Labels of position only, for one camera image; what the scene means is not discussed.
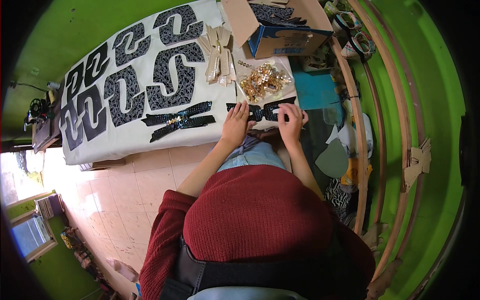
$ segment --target plastic container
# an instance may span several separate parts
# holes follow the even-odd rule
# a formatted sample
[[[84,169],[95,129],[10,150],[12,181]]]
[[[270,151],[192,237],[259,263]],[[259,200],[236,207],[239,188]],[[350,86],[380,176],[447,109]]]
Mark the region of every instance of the plastic container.
[[[280,58],[271,57],[271,58],[266,59],[266,60],[259,60],[259,61],[256,61],[255,64],[252,65],[251,67],[242,68],[242,70],[239,70],[237,72],[237,80],[236,80],[237,90],[241,94],[243,94],[243,97],[245,99],[247,99],[247,102],[249,104],[256,105],[257,102],[253,102],[253,101],[248,100],[247,94],[245,93],[245,91],[241,87],[240,83],[243,79],[247,78],[252,73],[252,71],[254,69],[260,67],[264,63],[270,63],[270,65],[272,67],[275,67],[277,69],[277,71],[279,71],[279,72],[283,70],[285,72],[285,75],[289,78],[290,82],[283,84],[283,88],[281,90],[275,92],[275,93],[266,92],[265,97],[259,97],[259,99],[260,99],[259,102],[268,103],[268,102],[280,100],[280,99],[283,99],[288,93],[291,93],[291,92],[295,91],[295,80],[293,79],[292,72],[285,66],[285,64],[283,63],[283,61]]]

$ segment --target window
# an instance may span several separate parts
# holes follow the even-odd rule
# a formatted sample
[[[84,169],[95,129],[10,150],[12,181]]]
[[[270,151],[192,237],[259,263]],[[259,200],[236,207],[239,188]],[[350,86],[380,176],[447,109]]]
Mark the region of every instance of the window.
[[[28,263],[57,245],[48,222],[37,209],[12,220],[12,235]]]
[[[41,216],[33,215],[31,219],[12,228],[22,255],[26,257],[33,250],[51,240]]]

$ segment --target tiled floor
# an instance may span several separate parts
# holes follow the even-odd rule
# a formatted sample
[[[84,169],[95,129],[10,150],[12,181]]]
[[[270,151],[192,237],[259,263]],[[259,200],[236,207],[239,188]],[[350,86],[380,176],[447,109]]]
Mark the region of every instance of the tiled floor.
[[[176,190],[215,143],[138,153],[125,166],[81,172],[67,166],[61,148],[47,149],[43,168],[45,188],[55,189],[112,287],[128,298],[135,284],[106,262],[115,258],[140,272],[150,231],[166,190]],[[286,149],[279,156],[291,170]]]

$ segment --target electric cord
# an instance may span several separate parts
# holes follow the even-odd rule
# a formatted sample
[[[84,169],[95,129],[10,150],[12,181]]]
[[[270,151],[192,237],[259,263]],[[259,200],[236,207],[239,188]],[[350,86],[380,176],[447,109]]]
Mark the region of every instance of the electric cord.
[[[12,81],[10,83],[10,86],[13,87],[13,88],[15,88],[16,85],[25,85],[25,86],[29,86],[29,87],[32,87],[32,88],[36,88],[37,90],[45,92],[45,93],[48,92],[47,90],[44,90],[43,88],[39,88],[39,87],[36,87],[34,85],[31,85],[31,84],[23,84],[23,83],[18,83],[18,82],[15,82],[15,81]]]

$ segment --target gold sequin strip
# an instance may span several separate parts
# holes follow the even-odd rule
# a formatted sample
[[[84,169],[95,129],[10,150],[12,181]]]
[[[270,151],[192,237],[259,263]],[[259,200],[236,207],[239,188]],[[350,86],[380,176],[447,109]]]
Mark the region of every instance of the gold sequin strip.
[[[240,82],[240,86],[245,92],[247,99],[253,103],[258,102],[259,98],[264,98],[265,93],[274,94],[283,88],[284,84],[291,82],[289,75],[285,70],[278,71],[270,63],[266,62],[248,75]]]

